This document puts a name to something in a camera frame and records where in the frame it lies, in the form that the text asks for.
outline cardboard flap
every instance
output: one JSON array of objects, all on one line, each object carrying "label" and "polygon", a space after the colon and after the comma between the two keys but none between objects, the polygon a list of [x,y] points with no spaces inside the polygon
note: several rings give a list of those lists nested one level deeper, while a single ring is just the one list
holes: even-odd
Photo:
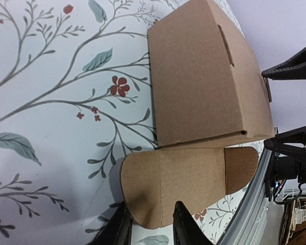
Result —
[{"label": "cardboard flap", "polygon": [[254,177],[259,155],[253,147],[225,148],[226,194],[244,188]]},{"label": "cardboard flap", "polygon": [[140,152],[126,157],[121,187],[134,220],[144,228],[172,224],[176,201],[191,214],[225,196],[224,150]]}]

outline floral pattern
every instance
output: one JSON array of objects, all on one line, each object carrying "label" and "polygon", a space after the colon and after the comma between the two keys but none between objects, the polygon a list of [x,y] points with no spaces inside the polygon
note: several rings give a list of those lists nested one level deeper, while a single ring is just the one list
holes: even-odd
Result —
[{"label": "floral pattern", "polygon": [[[103,229],[123,158],[157,147],[147,29],[184,2],[0,0],[0,244],[86,244]],[[243,195],[194,216],[208,238]],[[173,244],[172,227],[134,225],[133,243],[153,242]]]}]

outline brown cardboard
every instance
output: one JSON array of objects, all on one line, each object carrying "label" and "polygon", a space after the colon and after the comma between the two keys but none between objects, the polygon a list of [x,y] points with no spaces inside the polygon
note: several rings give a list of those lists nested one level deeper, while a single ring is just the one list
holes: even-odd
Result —
[{"label": "brown cardboard", "polygon": [[243,188],[254,176],[254,148],[161,149],[126,157],[121,186],[134,220],[144,228],[172,224],[176,201],[191,214]]},{"label": "brown cardboard", "polygon": [[274,137],[255,54],[212,0],[191,0],[157,22],[148,46],[159,146]]}]

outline green leaf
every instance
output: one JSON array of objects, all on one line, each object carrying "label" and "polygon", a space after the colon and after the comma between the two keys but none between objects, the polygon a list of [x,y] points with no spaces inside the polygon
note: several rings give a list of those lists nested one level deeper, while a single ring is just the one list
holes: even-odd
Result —
[{"label": "green leaf", "polygon": [[25,137],[14,133],[0,133],[0,148],[10,149],[18,155],[31,159],[38,165],[42,165],[35,155],[35,151]]},{"label": "green leaf", "polygon": [[107,20],[107,15],[104,9],[94,0],[88,1],[88,6],[94,13],[95,19],[97,22],[102,23],[104,20]]},{"label": "green leaf", "polygon": [[169,238],[165,235],[148,236],[142,240],[139,240],[136,243],[139,243],[139,242],[145,245],[168,245]]},{"label": "green leaf", "polygon": [[98,69],[99,67],[103,66],[108,61],[110,61],[111,57],[112,57],[112,49],[106,52],[99,53],[90,63],[88,63],[83,67],[83,71]]}]

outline cardboard box lid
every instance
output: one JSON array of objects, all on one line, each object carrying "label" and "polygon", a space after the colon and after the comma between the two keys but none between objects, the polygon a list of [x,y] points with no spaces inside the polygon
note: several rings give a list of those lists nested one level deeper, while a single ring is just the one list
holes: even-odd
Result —
[{"label": "cardboard box lid", "polygon": [[212,0],[191,0],[148,30],[159,146],[274,137],[252,48]]},{"label": "cardboard box lid", "polygon": [[246,186],[257,165],[251,147],[140,152],[124,160],[121,187],[134,220],[156,229],[172,224],[176,201],[199,212]]}]

